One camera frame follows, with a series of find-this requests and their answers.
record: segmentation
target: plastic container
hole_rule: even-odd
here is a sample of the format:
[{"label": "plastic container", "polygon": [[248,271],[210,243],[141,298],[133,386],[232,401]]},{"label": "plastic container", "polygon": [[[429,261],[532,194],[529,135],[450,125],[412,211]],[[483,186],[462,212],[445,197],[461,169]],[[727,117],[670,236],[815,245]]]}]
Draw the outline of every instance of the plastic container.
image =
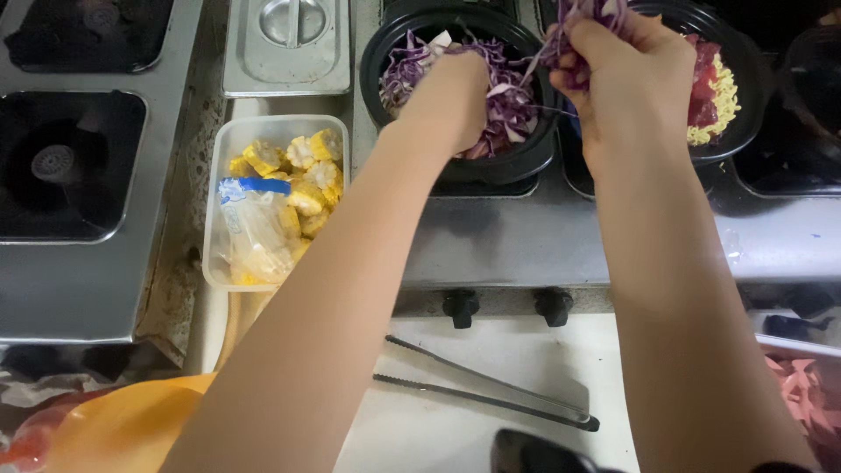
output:
[{"label": "plastic container", "polygon": [[208,189],[207,215],[204,220],[204,252],[202,272],[211,286],[229,292],[263,292],[275,290],[277,284],[238,285],[230,280],[230,265],[220,255],[220,250],[230,245],[228,229],[216,187],[222,178],[230,176],[230,160],[242,152],[254,140],[262,140],[274,146],[286,148],[293,138],[312,136],[324,128],[340,133],[344,150],[342,162],[337,165],[345,175],[345,189],[350,186],[351,167],[350,137],[341,120],[329,115],[272,115],[232,120],[216,135],[213,161],[210,165],[210,186]]}]

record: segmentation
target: red meat slice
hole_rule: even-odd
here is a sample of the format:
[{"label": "red meat slice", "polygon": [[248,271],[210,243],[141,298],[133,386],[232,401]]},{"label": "red meat slice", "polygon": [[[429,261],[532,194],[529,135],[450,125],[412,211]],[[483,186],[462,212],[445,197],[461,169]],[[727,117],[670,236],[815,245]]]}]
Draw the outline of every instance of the red meat slice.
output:
[{"label": "red meat slice", "polygon": [[712,100],[705,98],[689,99],[689,126],[704,127],[718,121],[718,109]]},{"label": "red meat slice", "polygon": [[689,126],[713,125],[718,121],[718,110],[712,102],[716,97],[716,91],[710,87],[710,81],[714,82],[717,78],[716,67],[712,61],[722,47],[716,43],[704,41],[695,34],[687,35],[686,41],[695,47],[697,54],[687,123]]}]

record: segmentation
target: blue label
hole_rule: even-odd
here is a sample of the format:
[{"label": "blue label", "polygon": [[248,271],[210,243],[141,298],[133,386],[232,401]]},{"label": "blue label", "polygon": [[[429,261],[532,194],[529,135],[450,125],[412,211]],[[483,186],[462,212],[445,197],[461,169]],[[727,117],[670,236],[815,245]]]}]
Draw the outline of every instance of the blue label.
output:
[{"label": "blue label", "polygon": [[222,205],[243,200],[247,190],[289,195],[292,192],[292,186],[281,179],[224,178],[219,182],[219,197]]}]

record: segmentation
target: shredded purple cabbage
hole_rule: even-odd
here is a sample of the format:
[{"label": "shredded purple cabbage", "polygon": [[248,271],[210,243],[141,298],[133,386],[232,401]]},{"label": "shredded purple cabbage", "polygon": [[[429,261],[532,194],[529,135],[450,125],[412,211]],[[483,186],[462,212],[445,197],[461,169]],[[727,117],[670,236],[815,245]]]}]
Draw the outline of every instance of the shredded purple cabbage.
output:
[{"label": "shredded purple cabbage", "polygon": [[[627,0],[557,0],[557,2],[558,27],[535,56],[527,74],[534,70],[537,63],[540,63],[554,71],[567,72],[565,76],[568,89],[589,90],[590,66],[587,60],[575,52],[563,26],[570,19],[593,19],[615,35],[627,40],[624,31],[628,10]],[[572,66],[561,67],[561,57],[568,53],[574,54],[574,62]]]},{"label": "shredded purple cabbage", "polygon": [[505,57],[505,45],[496,38],[480,40],[469,31],[467,33],[463,44],[442,46],[435,40],[427,44],[411,30],[407,31],[406,47],[394,48],[389,53],[389,67],[380,78],[380,101],[386,111],[396,117],[438,56],[476,51],[488,63],[488,123],[479,142],[456,157],[492,157],[525,141],[537,124],[538,107],[534,103],[531,75],[514,69],[526,65],[531,58],[509,60]]}]

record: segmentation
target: black handle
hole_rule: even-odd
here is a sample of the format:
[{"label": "black handle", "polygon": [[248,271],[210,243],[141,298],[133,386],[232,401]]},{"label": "black handle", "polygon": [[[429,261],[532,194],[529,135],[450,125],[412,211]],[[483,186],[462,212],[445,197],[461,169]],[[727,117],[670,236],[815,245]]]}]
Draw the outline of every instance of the black handle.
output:
[{"label": "black handle", "polygon": [[567,325],[574,300],[565,290],[546,288],[534,291],[534,311],[546,319],[550,327]]},{"label": "black handle", "polygon": [[455,328],[470,328],[471,317],[479,311],[479,298],[474,290],[451,290],[444,296],[442,309],[452,317]]}]

